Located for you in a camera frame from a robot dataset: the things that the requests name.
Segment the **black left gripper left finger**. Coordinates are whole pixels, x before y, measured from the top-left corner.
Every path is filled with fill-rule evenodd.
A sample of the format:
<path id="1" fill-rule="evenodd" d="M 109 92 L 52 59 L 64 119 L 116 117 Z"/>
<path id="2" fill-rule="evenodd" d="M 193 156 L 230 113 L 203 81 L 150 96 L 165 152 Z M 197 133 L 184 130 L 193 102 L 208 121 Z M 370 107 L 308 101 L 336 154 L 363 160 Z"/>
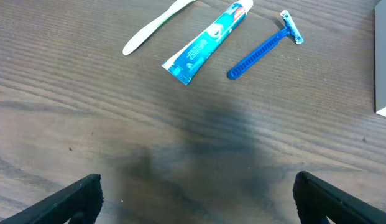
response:
<path id="1" fill-rule="evenodd" d="M 95 223 L 103 202 L 101 176 L 90 174 L 0 224 Z"/>

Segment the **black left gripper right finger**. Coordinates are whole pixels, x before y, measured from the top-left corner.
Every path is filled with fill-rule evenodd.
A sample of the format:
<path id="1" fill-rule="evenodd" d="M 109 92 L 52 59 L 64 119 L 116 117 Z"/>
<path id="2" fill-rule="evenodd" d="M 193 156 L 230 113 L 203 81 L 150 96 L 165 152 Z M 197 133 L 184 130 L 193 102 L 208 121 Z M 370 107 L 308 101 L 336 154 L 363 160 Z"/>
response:
<path id="1" fill-rule="evenodd" d="M 297 173 L 293 199 L 301 224 L 386 224 L 386 213 L 309 172 Z"/>

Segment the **green white toothbrush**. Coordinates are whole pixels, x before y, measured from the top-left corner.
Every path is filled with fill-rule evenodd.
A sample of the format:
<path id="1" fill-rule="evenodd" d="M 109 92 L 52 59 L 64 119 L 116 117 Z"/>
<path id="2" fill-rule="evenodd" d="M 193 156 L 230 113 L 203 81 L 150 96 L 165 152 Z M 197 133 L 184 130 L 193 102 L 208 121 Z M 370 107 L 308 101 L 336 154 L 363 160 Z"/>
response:
<path id="1" fill-rule="evenodd" d="M 133 53 L 143 42 L 145 42 L 164 22 L 182 10 L 195 0 L 176 0 L 163 14 L 141 28 L 124 46 L 123 55 Z"/>

